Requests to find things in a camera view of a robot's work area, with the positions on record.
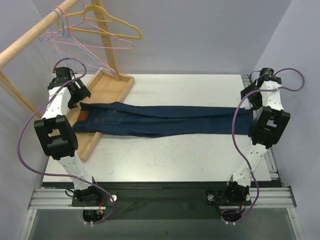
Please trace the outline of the dark blue denim trousers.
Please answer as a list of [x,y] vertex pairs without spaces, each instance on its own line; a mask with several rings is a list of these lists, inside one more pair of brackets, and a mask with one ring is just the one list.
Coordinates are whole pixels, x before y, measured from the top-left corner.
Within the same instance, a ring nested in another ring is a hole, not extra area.
[[209,106],[134,106],[121,102],[81,103],[76,133],[161,138],[189,134],[247,135],[253,113],[241,108]]

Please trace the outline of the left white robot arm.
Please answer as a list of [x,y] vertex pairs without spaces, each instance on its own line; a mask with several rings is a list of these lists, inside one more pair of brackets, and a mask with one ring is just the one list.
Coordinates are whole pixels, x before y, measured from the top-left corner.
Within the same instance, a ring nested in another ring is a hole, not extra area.
[[94,178],[86,171],[77,152],[79,144],[67,112],[77,107],[77,103],[91,96],[91,92],[73,70],[68,67],[54,69],[56,77],[48,86],[49,99],[44,115],[33,124],[45,155],[56,160],[72,178],[73,198],[85,206],[100,203],[102,193],[93,185]]

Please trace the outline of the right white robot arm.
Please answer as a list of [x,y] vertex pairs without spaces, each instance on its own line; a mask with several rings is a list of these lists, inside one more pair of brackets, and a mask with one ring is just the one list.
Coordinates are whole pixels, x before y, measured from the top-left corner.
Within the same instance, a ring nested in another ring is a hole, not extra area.
[[240,92],[241,102],[235,110],[231,134],[236,145],[236,119],[243,102],[248,101],[254,111],[258,111],[249,126],[248,137],[251,148],[246,154],[240,155],[244,163],[230,177],[227,187],[222,190],[221,197],[227,204],[240,204],[249,201],[249,188],[257,166],[264,154],[280,140],[291,118],[282,106],[280,89],[281,78],[274,75],[272,68],[264,67],[259,71],[259,77]]

